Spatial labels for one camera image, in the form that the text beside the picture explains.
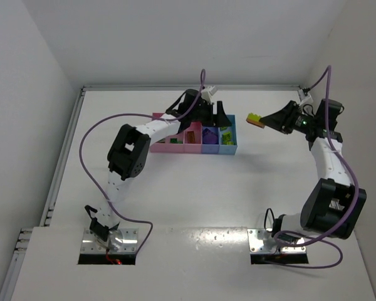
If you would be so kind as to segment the orange lego plate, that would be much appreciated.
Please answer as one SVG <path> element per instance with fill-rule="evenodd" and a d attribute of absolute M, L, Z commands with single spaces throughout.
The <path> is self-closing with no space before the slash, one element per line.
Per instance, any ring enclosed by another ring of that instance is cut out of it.
<path fill-rule="evenodd" d="M 248 123 L 250 123 L 250 124 L 252 124 L 252 125 L 255 125 L 255 126 L 257 126 L 257 127 L 259 127 L 259 128 L 265 128 L 265 125 L 264 124 L 262 124 L 261 122 L 259 122 L 259 121 L 253 121 L 253 120 L 250 120 L 250 121 L 248 121 Z"/>
<path fill-rule="evenodd" d="M 196 135 L 194 131 L 187 132 L 187 143 L 188 144 L 195 144 L 196 143 Z"/>

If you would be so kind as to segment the purple round lego brick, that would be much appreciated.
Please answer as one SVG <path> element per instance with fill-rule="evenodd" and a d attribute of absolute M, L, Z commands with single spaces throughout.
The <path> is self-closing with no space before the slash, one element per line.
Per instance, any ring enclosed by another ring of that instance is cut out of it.
<path fill-rule="evenodd" d="M 207 145 L 218 144 L 218 134 L 216 131 L 205 127 L 202 131 L 202 143 Z"/>

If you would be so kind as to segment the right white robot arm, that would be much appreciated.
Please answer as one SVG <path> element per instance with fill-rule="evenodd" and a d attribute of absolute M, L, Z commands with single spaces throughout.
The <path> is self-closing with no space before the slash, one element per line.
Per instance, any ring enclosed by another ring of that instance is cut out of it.
<path fill-rule="evenodd" d="M 282 214 L 273 223 L 272 235 L 290 241 L 298 232 L 326 233 L 330 238 L 347 239 L 367 199 L 355 184 L 354 174 L 343 163 L 342 135 L 335 130 L 344 107 L 334 100 L 322 100 L 315 115 L 303 112 L 294 101 L 260 122 L 283 134 L 304 134 L 315 160 L 318 182 L 300 213 Z"/>

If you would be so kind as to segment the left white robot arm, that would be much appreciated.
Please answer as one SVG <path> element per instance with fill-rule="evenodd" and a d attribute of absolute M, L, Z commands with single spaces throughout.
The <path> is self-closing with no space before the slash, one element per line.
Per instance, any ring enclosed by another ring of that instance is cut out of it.
<path fill-rule="evenodd" d="M 149 122 L 142 125 L 121 126 L 107 154 L 108 186 L 99 189 L 107 205 L 100 209 L 85 207 L 91 219 L 90 231 L 99 240 L 106 242 L 118 228 L 110 217 L 115 211 L 114 204 L 125 199 L 132 179 L 143 171 L 150 146 L 183 133 L 194 122 L 215 128 L 232 125 L 222 102 L 212 103 L 215 92 L 214 87 L 188 89 L 162 115 L 150 116 Z"/>

